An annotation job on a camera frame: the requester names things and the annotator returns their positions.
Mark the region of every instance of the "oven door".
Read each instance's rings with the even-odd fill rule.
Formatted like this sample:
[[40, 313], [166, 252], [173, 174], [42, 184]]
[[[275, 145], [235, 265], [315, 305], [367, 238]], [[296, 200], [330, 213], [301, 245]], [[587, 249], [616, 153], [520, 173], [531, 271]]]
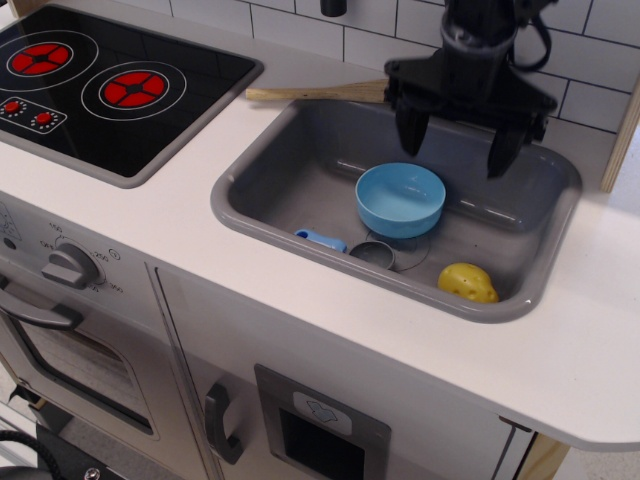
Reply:
[[179, 476], [209, 478], [171, 347], [158, 334], [163, 329], [148, 328], [148, 316], [136, 322], [68, 290], [0, 263], [0, 360], [7, 370], [27, 390]]

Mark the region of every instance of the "oven door handle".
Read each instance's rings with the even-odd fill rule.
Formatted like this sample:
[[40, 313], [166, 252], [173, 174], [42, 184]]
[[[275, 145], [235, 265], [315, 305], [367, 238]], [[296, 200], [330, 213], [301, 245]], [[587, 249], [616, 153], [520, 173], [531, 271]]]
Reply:
[[204, 399], [204, 429], [209, 446], [225, 462], [235, 465], [242, 455], [240, 440], [224, 433], [224, 412], [229, 408], [227, 389], [219, 383], [211, 387]]
[[35, 307], [6, 292], [7, 285], [9, 280], [0, 275], [0, 311], [16, 320], [50, 330], [73, 330], [84, 320], [82, 314], [62, 304], [51, 310]]

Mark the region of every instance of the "wooden spatula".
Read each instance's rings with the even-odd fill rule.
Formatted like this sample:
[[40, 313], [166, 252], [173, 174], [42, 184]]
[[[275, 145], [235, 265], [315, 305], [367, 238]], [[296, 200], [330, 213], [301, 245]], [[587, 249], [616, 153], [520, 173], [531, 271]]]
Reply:
[[248, 100], [347, 100], [384, 103], [387, 79], [327, 88], [247, 88]]

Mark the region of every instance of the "gray sink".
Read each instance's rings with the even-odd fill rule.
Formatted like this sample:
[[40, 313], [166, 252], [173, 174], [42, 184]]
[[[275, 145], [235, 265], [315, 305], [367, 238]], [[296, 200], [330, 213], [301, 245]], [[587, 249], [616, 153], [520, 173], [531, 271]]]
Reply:
[[[459, 317], [504, 322], [540, 300], [581, 191], [560, 155], [525, 147], [507, 173], [488, 180], [492, 136], [432, 119], [416, 157], [401, 148], [386, 106], [292, 103], [216, 182], [212, 208], [229, 228]], [[411, 162], [436, 173], [447, 199], [439, 223], [408, 240], [382, 238], [360, 221], [355, 183], [367, 169]], [[391, 270], [294, 235], [298, 229], [395, 250]], [[487, 271], [499, 303], [480, 304], [437, 287], [442, 269], [469, 262]]]

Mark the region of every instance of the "black cable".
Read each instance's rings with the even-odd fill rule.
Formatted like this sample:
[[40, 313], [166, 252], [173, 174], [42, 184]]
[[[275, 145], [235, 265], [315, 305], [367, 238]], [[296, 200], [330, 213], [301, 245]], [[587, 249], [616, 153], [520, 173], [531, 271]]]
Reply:
[[62, 472], [60, 472], [58, 462], [56, 462], [56, 459], [42, 442], [36, 440], [30, 435], [27, 435], [26, 433], [16, 432], [13, 430], [0, 430], [0, 442], [1, 441], [21, 443], [32, 450], [35, 450], [47, 465], [49, 473], [51, 473], [52, 480], [65, 480], [62, 476]]
[[530, 65], [518, 65], [516, 64], [515, 48], [512, 45], [508, 53], [509, 63], [513, 68], [521, 72], [536, 72], [544, 67], [551, 57], [551, 35], [549, 34], [547, 26], [540, 18], [540, 15], [536, 15], [531, 19], [531, 25], [533, 25], [533, 28], [535, 28], [538, 32], [538, 35], [540, 35], [542, 43], [544, 44], [545, 53], [544, 56], [535, 63], [532, 63]]

